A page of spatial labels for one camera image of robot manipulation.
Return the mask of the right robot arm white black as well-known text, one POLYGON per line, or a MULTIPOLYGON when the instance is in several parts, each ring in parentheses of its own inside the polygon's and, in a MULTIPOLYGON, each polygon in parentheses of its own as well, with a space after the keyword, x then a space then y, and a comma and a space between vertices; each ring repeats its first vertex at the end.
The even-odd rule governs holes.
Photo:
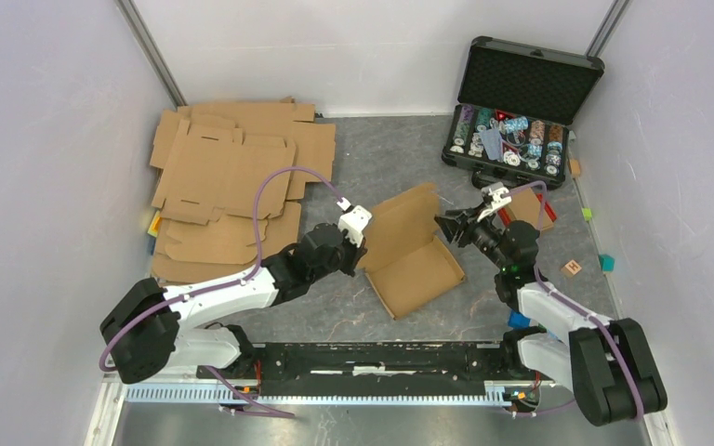
POLYGON ((474 246, 497 266, 497 296, 539 324, 504 336, 499 364, 506 376, 542 373, 572 392, 594 426, 639 420, 668 407, 641 325, 592 311, 546 280, 536 265, 540 233, 531 224, 516 220, 500 229, 480 207, 447 211, 434 220, 448 242, 474 246))

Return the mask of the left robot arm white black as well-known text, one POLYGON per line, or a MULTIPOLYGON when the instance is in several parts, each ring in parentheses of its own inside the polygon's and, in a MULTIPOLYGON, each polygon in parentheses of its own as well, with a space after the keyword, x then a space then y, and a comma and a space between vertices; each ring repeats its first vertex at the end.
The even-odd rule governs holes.
POLYGON ((366 252, 365 241, 355 243, 347 230, 323 223, 262 259, 256 269, 167 287, 153 278, 139 280, 99 326, 106 343, 100 367, 129 385, 187 366, 212 366, 244 378, 255 366, 244 331, 236 326, 207 330, 205 325, 282 305, 329 274, 351 276, 366 252))

